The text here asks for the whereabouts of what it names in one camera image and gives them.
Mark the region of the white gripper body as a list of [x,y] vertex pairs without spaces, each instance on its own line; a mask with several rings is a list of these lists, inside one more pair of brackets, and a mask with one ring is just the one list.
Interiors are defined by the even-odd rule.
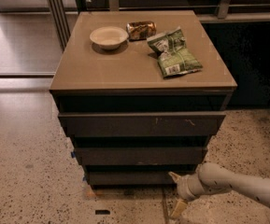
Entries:
[[179,197],[186,202],[194,201],[205,194],[198,174],[180,176],[176,184]]

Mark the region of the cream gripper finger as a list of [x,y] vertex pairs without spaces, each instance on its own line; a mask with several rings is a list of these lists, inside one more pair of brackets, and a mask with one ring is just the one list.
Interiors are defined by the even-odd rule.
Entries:
[[179,180],[181,179],[181,176],[178,175],[178,174],[176,174],[176,173],[174,173],[174,172],[169,172],[168,174],[171,176],[171,178],[173,179],[173,181],[175,183],[178,183]]
[[172,219],[179,218],[187,207],[188,207],[187,201],[183,199],[176,199],[174,207],[172,208],[169,216]]

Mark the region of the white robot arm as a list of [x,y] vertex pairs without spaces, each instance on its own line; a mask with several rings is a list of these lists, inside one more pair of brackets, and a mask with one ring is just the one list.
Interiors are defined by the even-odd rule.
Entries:
[[178,218],[192,202],[203,195],[235,191],[270,208],[270,178],[231,172],[216,163],[206,162],[192,175],[168,173],[177,184],[178,199],[170,214]]

